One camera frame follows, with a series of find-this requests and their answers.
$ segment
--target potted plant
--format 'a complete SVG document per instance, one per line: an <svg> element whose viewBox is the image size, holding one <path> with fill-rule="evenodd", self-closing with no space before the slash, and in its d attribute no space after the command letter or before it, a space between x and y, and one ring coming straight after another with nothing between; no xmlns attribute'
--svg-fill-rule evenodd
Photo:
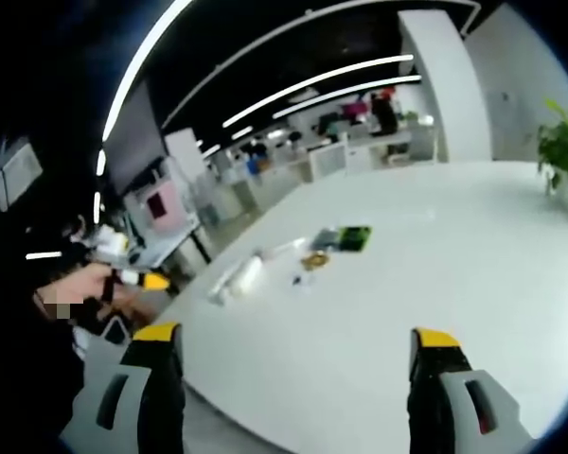
<svg viewBox="0 0 568 454"><path fill-rule="evenodd" d="M568 209L568 112L553 100L547 100L547 106L560 122L539 127L539 172L547 170L547 193L556 194Z"/></svg>

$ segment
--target hand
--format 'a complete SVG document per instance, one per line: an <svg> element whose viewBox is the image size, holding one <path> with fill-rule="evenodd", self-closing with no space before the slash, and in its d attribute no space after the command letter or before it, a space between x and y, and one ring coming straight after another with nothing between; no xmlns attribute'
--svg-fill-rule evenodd
<svg viewBox="0 0 568 454"><path fill-rule="evenodd" d="M63 279L38 288L37 293L45 305L79 305L87 298L100 299L105 279L111 275L112 269L107 265L91 263ZM122 286L114 286L114 299L128 298L131 298L129 291Z"/></svg>

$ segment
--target white pillar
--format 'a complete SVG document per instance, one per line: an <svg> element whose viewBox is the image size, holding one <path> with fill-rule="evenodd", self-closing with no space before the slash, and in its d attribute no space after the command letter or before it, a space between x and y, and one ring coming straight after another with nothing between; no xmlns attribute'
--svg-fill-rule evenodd
<svg viewBox="0 0 568 454"><path fill-rule="evenodd" d="M403 40L412 46L422 84L435 108L440 150L449 162L491 160L482 90L450 17L442 10L407 10L398 16Z"/></svg>

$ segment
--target green leaves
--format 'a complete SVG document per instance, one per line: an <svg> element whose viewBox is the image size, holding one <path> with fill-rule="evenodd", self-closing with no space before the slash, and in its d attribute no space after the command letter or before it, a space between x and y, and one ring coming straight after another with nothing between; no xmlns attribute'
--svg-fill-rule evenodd
<svg viewBox="0 0 568 454"><path fill-rule="evenodd" d="M559 114L561 121L554 127L541 125L539 127L539 172L544 164L553 168L565 170L568 173L568 112L552 100L546 100L547 107ZM559 185L558 172L551 179L553 189Z"/></svg>

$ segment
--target conference table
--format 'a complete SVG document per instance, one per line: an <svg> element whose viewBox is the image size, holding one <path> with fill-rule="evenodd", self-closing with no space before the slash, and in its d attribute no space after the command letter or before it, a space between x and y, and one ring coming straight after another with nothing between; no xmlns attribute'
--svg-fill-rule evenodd
<svg viewBox="0 0 568 454"><path fill-rule="evenodd" d="M224 306L208 292L257 248L369 225L301 285L302 251ZM408 452L411 330L446 331L541 437L568 403L568 218L536 165L410 166L296 188L199 275L159 322L183 324L186 382L293 453Z"/></svg>

